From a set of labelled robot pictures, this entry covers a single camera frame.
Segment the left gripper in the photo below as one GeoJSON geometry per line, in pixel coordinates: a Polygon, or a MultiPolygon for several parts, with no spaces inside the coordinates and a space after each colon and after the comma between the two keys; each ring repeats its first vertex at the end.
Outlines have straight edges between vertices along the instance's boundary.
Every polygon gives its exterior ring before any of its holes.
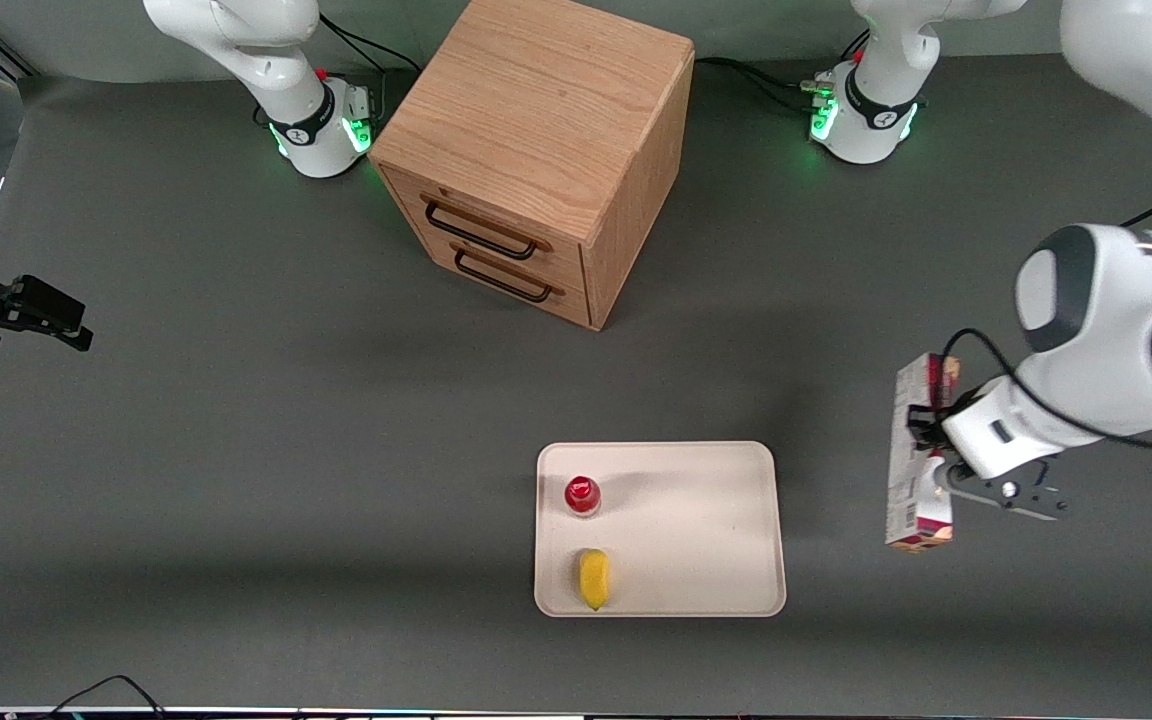
{"type": "Polygon", "coordinates": [[[965,406],[945,419],[941,402],[905,406],[905,429],[915,450],[948,450],[950,442],[960,458],[984,479],[1059,454],[1058,445],[1021,423],[1011,404],[1015,388],[1009,378],[984,382],[965,406]]]}

